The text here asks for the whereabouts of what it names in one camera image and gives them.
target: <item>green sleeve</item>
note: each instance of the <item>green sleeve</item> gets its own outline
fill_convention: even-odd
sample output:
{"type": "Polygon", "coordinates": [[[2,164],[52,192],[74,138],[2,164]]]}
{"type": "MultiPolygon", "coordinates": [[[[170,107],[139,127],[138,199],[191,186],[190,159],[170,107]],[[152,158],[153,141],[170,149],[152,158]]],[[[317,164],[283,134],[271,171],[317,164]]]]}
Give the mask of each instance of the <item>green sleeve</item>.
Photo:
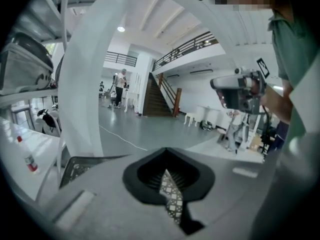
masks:
{"type": "Polygon", "coordinates": [[[283,80],[289,80],[288,75],[285,70],[285,67],[282,63],[282,59],[280,58],[280,54],[279,54],[279,50],[278,50],[278,46],[277,46],[277,42],[276,42],[274,33],[272,33],[272,43],[273,43],[273,49],[275,52],[276,62],[278,64],[278,69],[279,69],[278,76],[283,80]]]}

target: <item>staircase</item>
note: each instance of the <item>staircase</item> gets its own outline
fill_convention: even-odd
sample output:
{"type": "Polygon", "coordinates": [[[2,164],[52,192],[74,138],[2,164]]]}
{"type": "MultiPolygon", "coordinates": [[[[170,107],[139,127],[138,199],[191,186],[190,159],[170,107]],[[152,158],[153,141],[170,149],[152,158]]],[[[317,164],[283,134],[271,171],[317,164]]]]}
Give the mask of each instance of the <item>staircase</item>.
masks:
{"type": "Polygon", "coordinates": [[[143,116],[149,117],[172,117],[172,111],[169,108],[154,76],[149,73],[146,87],[143,116]]]}

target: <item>person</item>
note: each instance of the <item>person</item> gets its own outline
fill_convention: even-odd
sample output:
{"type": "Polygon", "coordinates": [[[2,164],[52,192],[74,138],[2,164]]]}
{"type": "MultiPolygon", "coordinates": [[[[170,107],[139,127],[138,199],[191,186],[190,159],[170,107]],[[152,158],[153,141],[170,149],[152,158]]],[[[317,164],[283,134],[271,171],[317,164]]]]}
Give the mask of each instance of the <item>person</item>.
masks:
{"type": "Polygon", "coordinates": [[[289,125],[285,122],[280,121],[278,125],[276,126],[276,137],[273,141],[273,143],[269,146],[267,154],[274,151],[274,150],[281,150],[285,139],[287,136],[287,132],[289,129],[289,125]]]}
{"type": "Polygon", "coordinates": [[[125,86],[125,83],[127,82],[126,77],[125,77],[126,72],[127,72],[126,69],[122,69],[121,73],[119,73],[117,75],[117,83],[115,86],[115,92],[116,92],[115,107],[117,109],[120,108],[119,103],[121,102],[121,97],[122,97],[122,93],[124,91],[124,86],[125,86]]]}
{"type": "Polygon", "coordinates": [[[236,146],[236,136],[238,132],[242,129],[242,113],[239,110],[231,110],[227,113],[229,117],[232,118],[229,130],[227,132],[228,144],[226,150],[232,152],[234,155],[237,155],[238,149],[236,146]]]}
{"type": "MultiPolygon", "coordinates": [[[[319,50],[319,26],[312,25],[315,15],[312,3],[301,0],[219,0],[221,3],[253,5],[258,9],[272,9],[268,30],[272,31],[272,44],[282,79],[283,96],[270,86],[266,87],[261,105],[269,108],[282,122],[289,124],[284,146],[296,136],[305,133],[305,127],[289,95],[312,65],[319,50]]],[[[253,82],[252,92],[258,93],[253,82]]]]}

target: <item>floor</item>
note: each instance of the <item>floor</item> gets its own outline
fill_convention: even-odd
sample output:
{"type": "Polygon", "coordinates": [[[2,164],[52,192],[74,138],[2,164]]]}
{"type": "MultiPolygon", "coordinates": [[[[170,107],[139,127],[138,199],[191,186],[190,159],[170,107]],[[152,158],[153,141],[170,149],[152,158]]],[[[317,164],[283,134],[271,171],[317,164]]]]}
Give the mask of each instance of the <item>floor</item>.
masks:
{"type": "MultiPolygon", "coordinates": [[[[218,131],[205,131],[194,124],[188,127],[188,124],[184,124],[183,115],[178,118],[138,116],[132,108],[129,108],[127,113],[124,108],[107,108],[109,103],[108,99],[99,100],[100,137],[105,156],[174,147],[206,156],[262,163],[263,156],[251,150],[238,152],[238,155],[234,156],[224,148],[226,143],[217,143],[218,131]]],[[[25,102],[21,101],[16,105],[24,104],[25,102]]],[[[51,109],[52,104],[51,97],[44,98],[43,102],[41,98],[31,100],[33,119],[38,118],[39,110],[51,109]]],[[[18,114],[18,124],[28,128],[25,113],[18,114]]],[[[39,204],[44,206],[57,192],[57,168],[54,167],[44,185],[39,204]]]]}

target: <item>white bottle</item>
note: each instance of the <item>white bottle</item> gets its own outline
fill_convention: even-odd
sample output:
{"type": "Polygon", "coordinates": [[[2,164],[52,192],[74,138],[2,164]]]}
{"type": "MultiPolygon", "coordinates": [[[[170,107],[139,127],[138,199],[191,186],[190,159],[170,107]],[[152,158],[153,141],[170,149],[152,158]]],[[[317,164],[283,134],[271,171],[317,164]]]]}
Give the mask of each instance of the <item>white bottle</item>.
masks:
{"type": "Polygon", "coordinates": [[[21,147],[22,156],[24,158],[24,161],[26,163],[26,166],[28,166],[29,170],[35,174],[39,173],[40,170],[38,168],[37,163],[35,162],[34,157],[30,153],[30,150],[28,149],[27,145],[23,142],[21,136],[18,136],[17,138],[18,144],[21,147]]]}

